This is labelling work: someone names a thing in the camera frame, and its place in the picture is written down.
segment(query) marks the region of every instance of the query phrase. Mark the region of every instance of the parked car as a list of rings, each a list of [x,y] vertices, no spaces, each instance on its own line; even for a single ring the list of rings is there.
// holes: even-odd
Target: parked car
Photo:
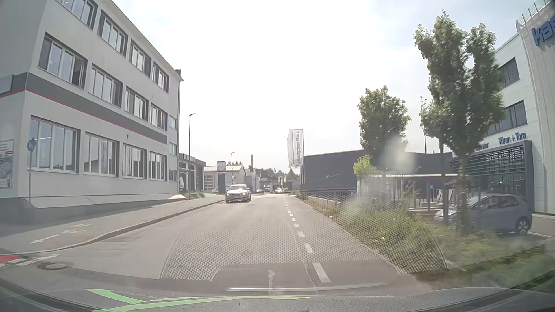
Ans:
[[[246,184],[233,184],[225,193],[225,202],[250,202],[251,194],[250,189]]]
[[[470,222],[474,229],[489,229],[496,232],[515,232],[526,235],[532,228],[532,213],[526,199],[510,194],[486,194],[467,200]],[[434,220],[443,222],[443,210],[436,213]],[[449,224],[457,223],[457,207],[449,209]]]

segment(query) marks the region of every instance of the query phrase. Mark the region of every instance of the tree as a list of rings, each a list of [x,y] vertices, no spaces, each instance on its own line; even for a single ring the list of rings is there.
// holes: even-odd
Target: tree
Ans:
[[[285,179],[287,179],[287,181],[296,181],[298,177],[299,175],[295,174],[293,169],[289,169],[289,172],[285,175]]]
[[[369,174],[379,174],[380,172],[376,167],[371,165],[371,158],[368,155],[360,157],[356,163],[352,166],[352,171],[356,174],[358,178],[362,178]]]
[[[384,171],[387,169],[386,150],[406,146],[405,129],[411,120],[405,101],[388,92],[387,86],[375,90],[366,88],[357,105],[362,116],[360,144],[370,157],[370,164]]]
[[[266,169],[266,174],[268,175],[268,178],[274,177],[276,174],[276,170],[272,168],[268,168]]]
[[[483,140],[490,126],[503,118],[503,74],[495,61],[496,37],[484,24],[470,33],[457,28],[443,12],[436,18],[432,31],[419,25],[415,45],[427,60],[428,88],[433,102],[421,109],[420,120],[425,133],[440,138],[457,155],[460,194],[458,220],[462,234],[470,229],[466,207],[465,166]],[[469,60],[471,68],[466,67]]]

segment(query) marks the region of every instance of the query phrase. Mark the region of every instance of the glass facade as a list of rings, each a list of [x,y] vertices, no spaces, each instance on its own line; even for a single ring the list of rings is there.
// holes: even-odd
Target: glass facade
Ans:
[[[451,173],[457,173],[459,166],[457,159],[450,161]],[[470,196],[481,192],[527,197],[524,145],[470,156],[465,173],[474,178]]]

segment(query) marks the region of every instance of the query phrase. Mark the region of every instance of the white car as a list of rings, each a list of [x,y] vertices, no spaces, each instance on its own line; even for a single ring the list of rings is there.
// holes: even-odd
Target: white car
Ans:
[[[225,202],[250,202],[251,195],[250,189],[246,184],[233,184],[225,193]]]

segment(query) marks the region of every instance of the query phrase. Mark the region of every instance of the asphalt road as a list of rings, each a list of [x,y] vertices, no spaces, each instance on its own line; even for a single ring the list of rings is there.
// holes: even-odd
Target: asphalt road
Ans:
[[[189,294],[404,296],[431,290],[286,194],[214,204],[104,241],[33,256],[52,255],[48,261],[68,267],[37,272],[37,264],[12,265],[0,278],[40,291],[140,285]]]

